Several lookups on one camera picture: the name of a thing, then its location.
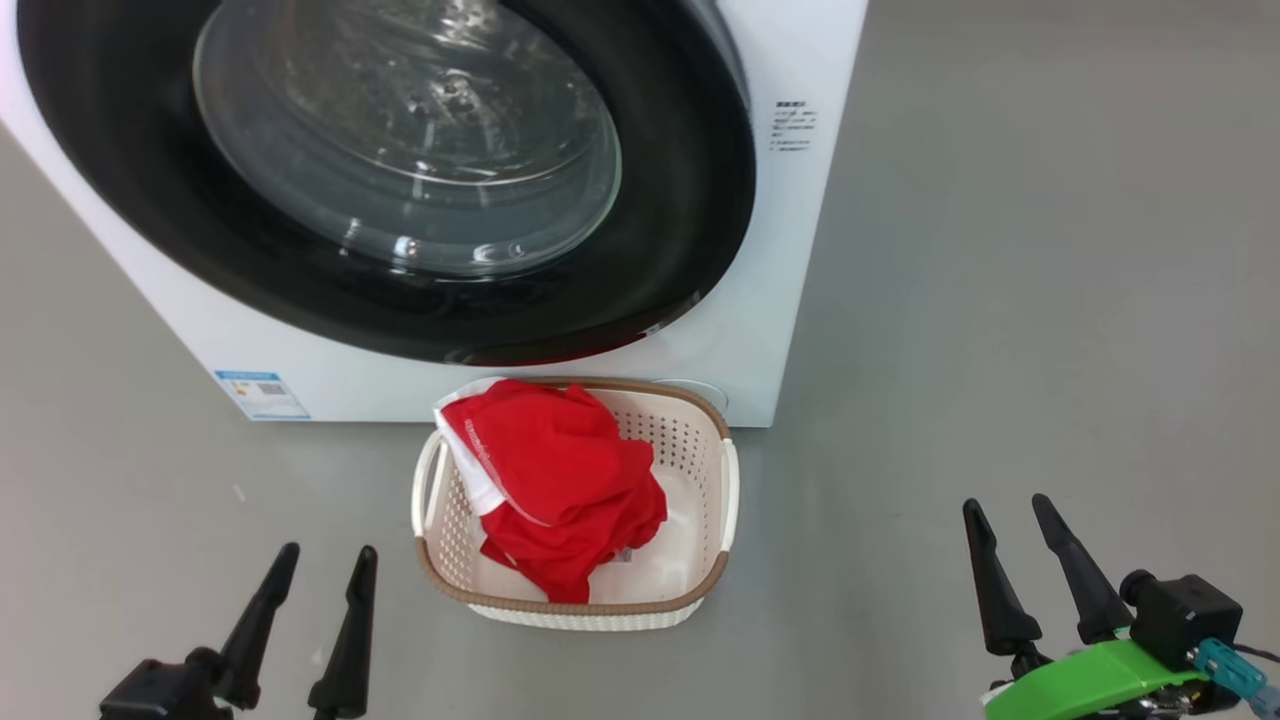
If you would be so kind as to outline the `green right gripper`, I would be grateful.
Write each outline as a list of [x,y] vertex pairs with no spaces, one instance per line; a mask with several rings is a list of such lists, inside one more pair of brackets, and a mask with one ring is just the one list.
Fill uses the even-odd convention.
[[1010,657],[1012,679],[983,700],[986,720],[1184,720],[1216,683],[1216,642],[1158,657],[1133,638],[1134,623],[1110,579],[1047,495],[1032,497],[1046,546],[1057,557],[1079,620],[1093,644],[1059,661],[1036,647],[1038,621],[1025,611],[997,555],[997,538],[979,501],[963,503],[986,650]]

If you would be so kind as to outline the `red garment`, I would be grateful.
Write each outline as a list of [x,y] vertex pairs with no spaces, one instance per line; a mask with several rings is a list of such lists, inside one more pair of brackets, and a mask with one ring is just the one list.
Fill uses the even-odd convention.
[[668,518],[653,447],[621,434],[579,384],[476,380],[434,406],[485,557],[552,603],[586,603],[591,574],[650,543]]

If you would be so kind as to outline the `white plastic laundry basket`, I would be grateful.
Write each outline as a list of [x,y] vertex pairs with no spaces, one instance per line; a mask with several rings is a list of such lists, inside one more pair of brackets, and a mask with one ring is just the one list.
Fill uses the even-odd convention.
[[627,439],[652,446],[668,520],[654,541],[591,575],[588,603],[552,603],[516,570],[481,551],[484,533],[442,432],[413,471],[413,547],[426,578],[448,598],[499,623],[559,632],[654,632],[684,623],[730,562],[739,520],[740,468],[719,409],[691,386],[579,378]]

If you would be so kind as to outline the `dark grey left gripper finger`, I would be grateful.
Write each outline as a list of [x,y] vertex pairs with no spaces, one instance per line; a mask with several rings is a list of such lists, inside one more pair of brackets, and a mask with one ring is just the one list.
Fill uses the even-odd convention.
[[221,648],[215,700],[238,710],[256,708],[259,675],[278,609],[287,601],[300,560],[300,544],[284,544]]
[[308,693],[312,720],[360,720],[369,708],[378,552],[366,544],[346,589],[346,615],[326,669]]

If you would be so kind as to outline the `black printed text label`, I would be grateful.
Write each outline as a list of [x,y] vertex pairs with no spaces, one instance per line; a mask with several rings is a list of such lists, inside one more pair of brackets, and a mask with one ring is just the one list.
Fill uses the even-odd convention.
[[767,132],[769,151],[805,152],[815,142],[819,118],[819,108],[812,101],[776,101]]

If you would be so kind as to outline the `white washing machine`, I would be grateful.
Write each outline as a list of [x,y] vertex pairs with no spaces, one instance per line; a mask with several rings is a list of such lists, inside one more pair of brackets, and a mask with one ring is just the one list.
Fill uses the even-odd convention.
[[[300,331],[205,284],[143,242],[74,176],[18,77],[13,0],[0,0],[0,126],[17,141],[209,375],[276,373],[310,421],[422,423],[433,405],[486,377],[700,380],[730,398],[733,427],[768,427],[782,386],[868,0],[698,0],[722,19],[746,91],[755,199],[730,268],[701,301],[634,343],[531,366],[397,357]],[[819,108],[814,145],[771,152],[776,101]]]

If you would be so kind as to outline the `round filter cover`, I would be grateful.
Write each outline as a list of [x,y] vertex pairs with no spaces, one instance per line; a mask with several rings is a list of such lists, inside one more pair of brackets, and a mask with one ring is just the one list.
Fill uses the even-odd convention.
[[690,393],[698,395],[704,398],[709,405],[714,406],[721,414],[724,414],[730,406],[728,396],[716,386],[708,384],[700,380],[667,378],[657,379],[655,384],[666,386],[671,388],[678,388],[681,391],[687,391]]

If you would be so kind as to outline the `dark grey washing machine door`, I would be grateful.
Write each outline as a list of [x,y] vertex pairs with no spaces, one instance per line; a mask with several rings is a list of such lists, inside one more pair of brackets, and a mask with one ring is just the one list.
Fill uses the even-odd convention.
[[13,0],[36,119],[205,284],[343,345],[531,366],[724,275],[756,159],[698,0]]

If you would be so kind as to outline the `blue energy label sticker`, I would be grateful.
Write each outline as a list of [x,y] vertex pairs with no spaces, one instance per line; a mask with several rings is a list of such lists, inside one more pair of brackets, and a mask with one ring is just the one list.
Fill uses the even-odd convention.
[[311,415],[287,383],[270,372],[214,372],[218,384],[255,421],[310,421]]

